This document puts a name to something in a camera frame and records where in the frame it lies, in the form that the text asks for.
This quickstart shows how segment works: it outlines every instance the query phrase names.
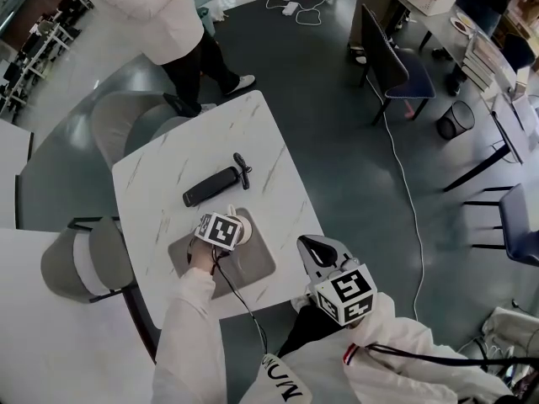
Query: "trash can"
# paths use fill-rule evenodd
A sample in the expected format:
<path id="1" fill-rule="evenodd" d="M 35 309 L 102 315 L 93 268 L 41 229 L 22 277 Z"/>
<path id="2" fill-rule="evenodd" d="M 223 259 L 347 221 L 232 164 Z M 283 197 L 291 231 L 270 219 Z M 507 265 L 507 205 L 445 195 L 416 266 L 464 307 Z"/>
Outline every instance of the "trash can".
<path id="1" fill-rule="evenodd" d="M 473 129 L 474 125 L 475 117 L 473 116 L 472 109 L 461 100 L 457 100 L 452 104 L 446 113 L 436 121 L 438 133 L 448 141 L 456 138 L 465 131 Z"/>
<path id="2" fill-rule="evenodd" d="M 210 9 L 202 6 L 201 8 L 196 9 L 196 12 L 199 14 L 200 21 L 202 21 L 205 30 L 213 36 L 216 33 L 216 29 L 211 20 Z"/>

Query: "white jacket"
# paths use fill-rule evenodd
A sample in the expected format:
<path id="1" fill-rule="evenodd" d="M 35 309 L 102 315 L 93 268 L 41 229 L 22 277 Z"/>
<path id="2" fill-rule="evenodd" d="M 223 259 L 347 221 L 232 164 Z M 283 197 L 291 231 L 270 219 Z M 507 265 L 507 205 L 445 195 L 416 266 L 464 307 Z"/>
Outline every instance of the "white jacket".
<path id="1" fill-rule="evenodd" d="M 227 382 L 219 321 L 211 315 L 215 283 L 190 269 L 173 293 L 157 349 L 152 404 L 226 404 Z M 510 395 L 501 380 L 479 368 L 454 368 L 358 350 L 378 342 L 417 354 L 463 358 L 435 346 L 430 329 L 396 318 L 391 298 L 378 294 L 376 309 L 358 327 L 306 344 L 283 360 L 265 355 L 259 375 L 241 404 L 456 404 Z"/>
<path id="2" fill-rule="evenodd" d="M 91 1 L 158 65 L 189 54 L 204 33 L 194 0 Z"/>

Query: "ceiling light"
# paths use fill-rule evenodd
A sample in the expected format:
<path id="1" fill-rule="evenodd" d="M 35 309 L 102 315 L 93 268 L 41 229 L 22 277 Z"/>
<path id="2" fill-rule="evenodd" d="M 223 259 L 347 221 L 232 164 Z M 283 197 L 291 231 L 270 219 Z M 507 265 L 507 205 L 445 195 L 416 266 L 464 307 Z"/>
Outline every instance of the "ceiling light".
<path id="1" fill-rule="evenodd" d="M 3 28 L 8 25 L 8 22 L 11 21 L 11 18 L 13 18 L 13 16 L 15 15 L 15 12 L 11 12 L 8 17 L 5 19 L 5 21 L 2 23 L 2 25 L 0 25 L 0 31 L 3 30 Z"/>

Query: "gray floor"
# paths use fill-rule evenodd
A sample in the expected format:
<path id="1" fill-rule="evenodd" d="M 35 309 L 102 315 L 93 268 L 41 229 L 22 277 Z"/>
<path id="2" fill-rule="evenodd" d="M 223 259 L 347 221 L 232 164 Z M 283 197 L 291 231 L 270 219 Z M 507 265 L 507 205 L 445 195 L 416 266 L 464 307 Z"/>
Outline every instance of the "gray floor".
<path id="1" fill-rule="evenodd" d="M 256 88 L 272 110 L 324 233 L 344 242 L 368 265 L 378 289 L 395 300 L 399 316 L 412 316 L 421 273 L 419 246 L 387 134 L 382 125 L 370 126 L 379 103 L 369 88 L 357 87 L 361 68 L 347 59 L 354 6 L 354 0 L 332 1 L 320 8 L 321 27 L 304 27 L 258 1 L 230 10 L 227 21 L 217 26 L 216 38 L 231 69 L 257 76 Z M 396 40 L 417 49 L 424 33 L 419 24 L 410 23 Z M 499 162 L 460 188 L 441 193 L 493 152 L 489 145 L 499 134 L 467 83 L 460 99 L 473 107 L 476 127 L 451 142 L 437 135 L 434 123 L 451 104 L 442 85 L 451 63 L 432 60 L 435 45 L 432 40 L 425 48 L 424 62 L 439 97 L 414 122 L 405 120 L 402 103 L 392 104 L 387 118 L 424 244 L 419 319 L 433 329 L 437 343 L 459 346 L 478 334 L 495 306 L 507 306 L 512 298 L 537 311 L 539 270 L 511 262 L 504 252 L 469 247 L 501 241 L 500 231 L 488 229 L 499 224 L 496 208 L 463 208 L 461 202 L 486 199 L 479 191 L 490 186 L 522 182 L 528 193 L 536 191 L 539 158 L 536 154 L 524 167 Z M 41 144 L 21 175 L 22 227 L 57 231 L 73 216 L 115 213 L 112 178 L 88 132 L 88 111 L 98 96 L 114 89 L 172 92 L 171 87 L 160 68 L 137 57 L 84 99 Z M 200 99 L 223 101 L 217 85 L 206 77 Z M 531 206 L 539 208 L 533 199 Z M 294 313 L 283 305 L 259 316 L 270 349 L 276 351 Z M 226 353 L 236 355 L 234 365 L 228 358 L 227 375 L 230 402 L 237 402 L 256 374 L 258 335 L 247 316 L 221 325 Z"/>

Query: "person's hand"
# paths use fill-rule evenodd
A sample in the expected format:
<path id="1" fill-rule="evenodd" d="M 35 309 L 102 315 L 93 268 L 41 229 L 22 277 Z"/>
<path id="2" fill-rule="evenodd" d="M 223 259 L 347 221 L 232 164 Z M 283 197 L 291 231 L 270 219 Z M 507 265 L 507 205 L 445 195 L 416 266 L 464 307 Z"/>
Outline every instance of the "person's hand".
<path id="1" fill-rule="evenodd" d="M 214 265 L 211 249 L 211 244 L 208 244 L 199 238 L 195 238 L 191 251 L 191 267 L 202 269 L 211 274 Z"/>

